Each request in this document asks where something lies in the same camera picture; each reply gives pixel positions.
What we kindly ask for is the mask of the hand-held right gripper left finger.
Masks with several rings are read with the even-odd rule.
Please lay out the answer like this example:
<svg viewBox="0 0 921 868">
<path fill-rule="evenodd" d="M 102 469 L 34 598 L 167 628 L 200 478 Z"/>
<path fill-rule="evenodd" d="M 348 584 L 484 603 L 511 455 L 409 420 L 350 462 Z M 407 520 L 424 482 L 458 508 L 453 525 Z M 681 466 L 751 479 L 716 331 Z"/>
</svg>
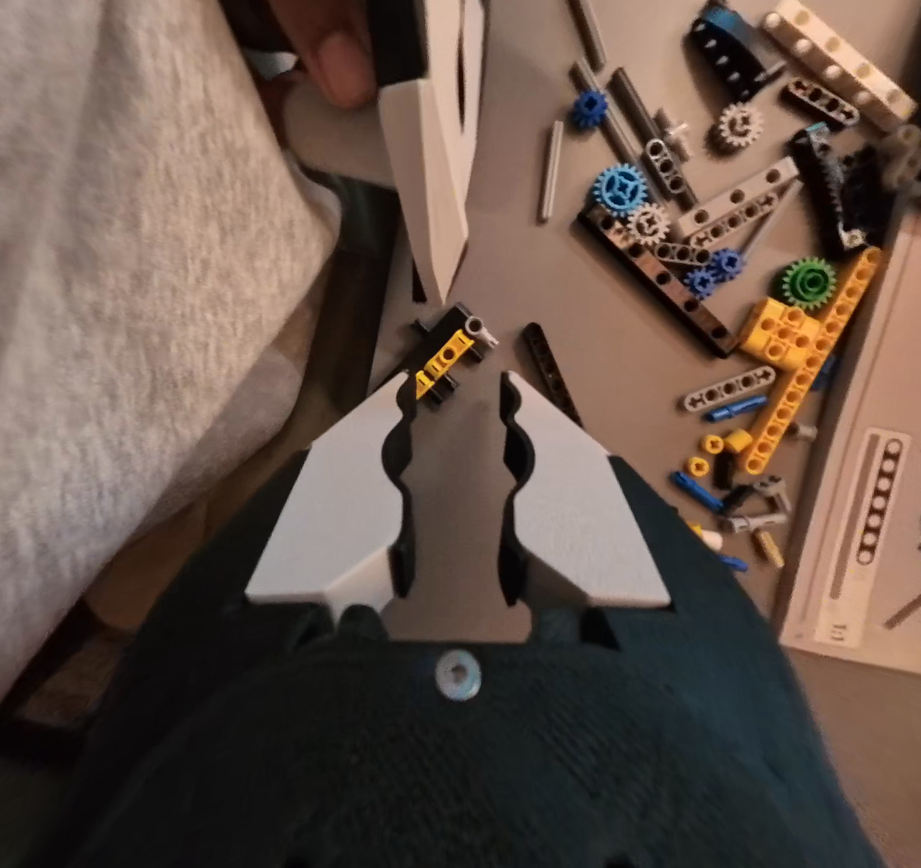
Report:
<svg viewBox="0 0 921 868">
<path fill-rule="evenodd" d="M 314 603 L 340 617 L 406 598 L 415 574 L 412 458 L 415 383 L 387 380 L 317 437 L 251 575 L 254 604 Z"/>
</svg>

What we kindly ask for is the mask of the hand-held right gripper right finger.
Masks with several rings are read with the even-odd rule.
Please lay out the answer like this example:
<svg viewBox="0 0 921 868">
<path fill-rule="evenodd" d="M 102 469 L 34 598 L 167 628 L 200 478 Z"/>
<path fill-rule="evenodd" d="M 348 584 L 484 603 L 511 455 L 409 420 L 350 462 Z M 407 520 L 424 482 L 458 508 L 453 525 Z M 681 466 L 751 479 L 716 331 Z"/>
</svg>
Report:
<svg viewBox="0 0 921 868">
<path fill-rule="evenodd" d="M 513 371 L 502 373 L 498 578 L 510 607 L 665 609 L 672 601 L 613 456 Z"/>
</svg>

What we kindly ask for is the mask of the thin black lego beam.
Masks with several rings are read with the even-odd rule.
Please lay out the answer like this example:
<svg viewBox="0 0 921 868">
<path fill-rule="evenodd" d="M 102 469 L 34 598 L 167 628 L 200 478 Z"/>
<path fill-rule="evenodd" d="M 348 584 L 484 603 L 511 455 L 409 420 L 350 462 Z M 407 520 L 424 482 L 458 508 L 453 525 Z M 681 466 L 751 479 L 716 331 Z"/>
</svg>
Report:
<svg viewBox="0 0 921 868">
<path fill-rule="evenodd" d="M 584 429 L 582 418 L 542 326 L 537 322 L 528 323 L 522 330 L 521 338 L 543 383 L 548 401 L 575 425 Z"/>
</svg>

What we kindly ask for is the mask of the black and yellow lego assembly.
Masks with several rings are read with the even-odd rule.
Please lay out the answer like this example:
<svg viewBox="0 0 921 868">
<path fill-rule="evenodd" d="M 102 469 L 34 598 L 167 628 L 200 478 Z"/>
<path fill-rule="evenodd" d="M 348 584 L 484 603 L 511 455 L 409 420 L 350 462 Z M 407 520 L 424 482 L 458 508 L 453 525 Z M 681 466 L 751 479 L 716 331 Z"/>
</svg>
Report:
<svg viewBox="0 0 921 868">
<path fill-rule="evenodd" d="M 465 358 L 479 364 L 499 345 L 483 319 L 461 302 L 450 306 L 433 323 L 416 318 L 411 329 L 418 343 L 405 365 L 413 372 L 417 401 L 435 407 L 456 392 L 459 384 L 452 370 L 457 364 Z"/>
</svg>

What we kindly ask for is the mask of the blue lego axle pin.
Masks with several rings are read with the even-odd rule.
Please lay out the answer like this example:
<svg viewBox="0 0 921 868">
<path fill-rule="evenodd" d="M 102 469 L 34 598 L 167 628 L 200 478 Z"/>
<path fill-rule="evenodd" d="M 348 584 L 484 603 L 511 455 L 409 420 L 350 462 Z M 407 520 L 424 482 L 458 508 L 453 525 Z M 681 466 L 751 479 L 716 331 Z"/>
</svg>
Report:
<svg viewBox="0 0 921 868">
<path fill-rule="evenodd" d="M 707 508 L 710 513 L 717 516 L 724 514 L 725 505 L 723 500 L 710 493 L 695 477 L 684 471 L 675 470 L 670 474 L 670 481 L 676 488 L 695 500 L 697 504 Z"/>
</svg>

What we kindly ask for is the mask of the short light grey lego axle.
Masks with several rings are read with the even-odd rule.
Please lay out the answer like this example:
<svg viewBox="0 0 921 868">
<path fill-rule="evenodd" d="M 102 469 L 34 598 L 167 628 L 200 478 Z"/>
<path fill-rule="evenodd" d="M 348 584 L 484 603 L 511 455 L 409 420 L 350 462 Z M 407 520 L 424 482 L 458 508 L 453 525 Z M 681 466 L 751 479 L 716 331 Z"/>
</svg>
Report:
<svg viewBox="0 0 921 868">
<path fill-rule="evenodd" d="M 558 173 L 566 126 L 562 120 L 555 120 L 551 125 L 545 149 L 541 195 L 538 208 L 538 224 L 546 225 L 553 216 Z"/>
</svg>

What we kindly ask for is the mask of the light grey thin lego beam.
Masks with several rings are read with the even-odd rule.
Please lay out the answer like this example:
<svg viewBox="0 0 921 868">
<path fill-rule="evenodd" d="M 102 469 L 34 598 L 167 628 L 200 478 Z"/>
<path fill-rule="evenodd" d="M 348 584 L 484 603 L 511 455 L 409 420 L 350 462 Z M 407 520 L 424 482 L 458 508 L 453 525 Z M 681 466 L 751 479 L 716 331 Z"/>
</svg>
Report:
<svg viewBox="0 0 921 868">
<path fill-rule="evenodd" d="M 685 242 L 693 247 L 712 250 L 724 246 L 735 232 L 771 214 L 777 208 L 781 196 L 781 192 L 771 191 L 744 203 L 711 225 L 691 233 Z"/>
<path fill-rule="evenodd" d="M 769 365 L 761 365 L 692 391 L 679 399 L 678 406 L 692 414 L 709 411 L 734 400 L 759 394 L 772 386 L 776 380 L 776 369 Z"/>
</svg>

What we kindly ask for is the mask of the dark grey three-hole lego beam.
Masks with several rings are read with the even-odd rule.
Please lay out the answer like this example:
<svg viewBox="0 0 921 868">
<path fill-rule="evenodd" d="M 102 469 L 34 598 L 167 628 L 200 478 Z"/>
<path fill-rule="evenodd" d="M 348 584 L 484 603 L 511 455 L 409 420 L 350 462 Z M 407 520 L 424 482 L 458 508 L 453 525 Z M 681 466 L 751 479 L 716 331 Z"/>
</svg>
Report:
<svg viewBox="0 0 921 868">
<path fill-rule="evenodd" d="M 646 140 L 642 163 L 666 198 L 677 199 L 685 194 L 686 184 L 681 168 L 669 146 L 660 138 Z"/>
</svg>

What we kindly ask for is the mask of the lego instruction booklet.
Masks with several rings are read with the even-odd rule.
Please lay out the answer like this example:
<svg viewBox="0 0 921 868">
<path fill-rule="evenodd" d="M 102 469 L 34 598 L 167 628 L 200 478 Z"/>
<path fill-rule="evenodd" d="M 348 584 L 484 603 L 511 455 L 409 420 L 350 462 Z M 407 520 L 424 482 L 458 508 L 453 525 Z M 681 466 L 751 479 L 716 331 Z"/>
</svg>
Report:
<svg viewBox="0 0 921 868">
<path fill-rule="evenodd" d="M 778 599 L 791 649 L 920 673 L 920 228 L 904 216 L 828 392 Z"/>
</svg>

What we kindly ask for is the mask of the yellow lego block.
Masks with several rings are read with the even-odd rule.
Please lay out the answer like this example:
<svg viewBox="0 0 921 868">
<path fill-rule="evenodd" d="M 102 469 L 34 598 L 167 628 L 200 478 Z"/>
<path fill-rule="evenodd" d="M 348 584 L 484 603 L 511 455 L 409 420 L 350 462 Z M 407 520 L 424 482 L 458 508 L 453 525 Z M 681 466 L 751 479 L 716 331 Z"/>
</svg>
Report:
<svg viewBox="0 0 921 868">
<path fill-rule="evenodd" d="M 760 364 L 794 371 L 805 362 L 819 328 L 819 321 L 801 308 L 767 297 L 750 312 L 738 349 Z"/>
</svg>

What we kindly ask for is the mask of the green lego gear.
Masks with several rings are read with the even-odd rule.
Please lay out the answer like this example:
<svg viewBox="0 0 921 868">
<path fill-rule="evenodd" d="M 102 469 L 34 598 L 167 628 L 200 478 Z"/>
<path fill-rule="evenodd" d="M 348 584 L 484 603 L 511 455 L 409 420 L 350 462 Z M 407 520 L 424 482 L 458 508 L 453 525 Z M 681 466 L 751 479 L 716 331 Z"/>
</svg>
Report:
<svg viewBox="0 0 921 868">
<path fill-rule="evenodd" d="M 777 281 L 780 301 L 811 312 L 831 299 L 837 287 L 834 264 L 825 258 L 802 258 L 789 263 Z"/>
</svg>

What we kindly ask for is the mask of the thin grey lego axle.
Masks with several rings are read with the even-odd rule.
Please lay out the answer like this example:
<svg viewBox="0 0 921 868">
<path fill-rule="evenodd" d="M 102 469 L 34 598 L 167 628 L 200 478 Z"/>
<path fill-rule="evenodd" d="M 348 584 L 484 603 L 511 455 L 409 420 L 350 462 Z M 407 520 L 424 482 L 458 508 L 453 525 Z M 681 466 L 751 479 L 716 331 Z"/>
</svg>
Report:
<svg viewBox="0 0 921 868">
<path fill-rule="evenodd" d="M 786 210 L 800 194 L 802 188 L 803 181 L 800 178 L 794 179 L 790 182 L 789 186 L 778 198 L 777 204 L 771 209 L 766 217 L 759 222 L 759 225 L 743 247 L 743 254 L 745 258 L 751 259 L 756 255 L 760 247 L 763 246 L 763 244 L 770 237 L 771 233 L 782 221 Z"/>
</svg>

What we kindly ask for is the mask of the short black lego beam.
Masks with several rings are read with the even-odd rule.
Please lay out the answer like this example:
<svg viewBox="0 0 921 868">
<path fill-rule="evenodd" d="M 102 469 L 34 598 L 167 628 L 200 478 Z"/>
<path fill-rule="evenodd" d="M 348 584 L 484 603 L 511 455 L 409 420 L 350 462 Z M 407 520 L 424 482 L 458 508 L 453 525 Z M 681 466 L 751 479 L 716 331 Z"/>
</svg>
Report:
<svg viewBox="0 0 921 868">
<path fill-rule="evenodd" d="M 809 114 L 815 122 L 823 122 L 835 132 L 854 128 L 860 123 L 860 113 L 856 107 L 809 79 L 791 79 L 784 85 L 780 97 Z"/>
</svg>

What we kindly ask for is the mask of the white lego brick beam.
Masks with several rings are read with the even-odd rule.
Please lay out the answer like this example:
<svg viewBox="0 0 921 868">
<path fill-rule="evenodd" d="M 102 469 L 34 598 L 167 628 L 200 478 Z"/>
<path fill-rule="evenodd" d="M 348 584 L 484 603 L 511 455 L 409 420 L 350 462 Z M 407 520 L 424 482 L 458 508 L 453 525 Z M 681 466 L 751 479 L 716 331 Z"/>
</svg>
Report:
<svg viewBox="0 0 921 868">
<path fill-rule="evenodd" d="M 915 115 L 915 100 L 800 0 L 779 0 L 766 13 L 762 28 L 821 84 L 884 133 L 904 126 Z"/>
</svg>

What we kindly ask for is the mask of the black lego gear rack assembly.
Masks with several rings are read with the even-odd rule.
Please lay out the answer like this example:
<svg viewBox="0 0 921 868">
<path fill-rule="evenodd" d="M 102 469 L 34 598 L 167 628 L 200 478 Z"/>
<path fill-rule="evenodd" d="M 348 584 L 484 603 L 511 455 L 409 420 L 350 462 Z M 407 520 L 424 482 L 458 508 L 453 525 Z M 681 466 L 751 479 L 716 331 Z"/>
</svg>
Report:
<svg viewBox="0 0 921 868">
<path fill-rule="evenodd" d="M 823 256 L 842 263 L 881 247 L 894 218 L 919 203 L 920 129 L 904 125 L 843 155 L 823 123 L 799 130 L 788 150 L 812 203 Z"/>
</svg>

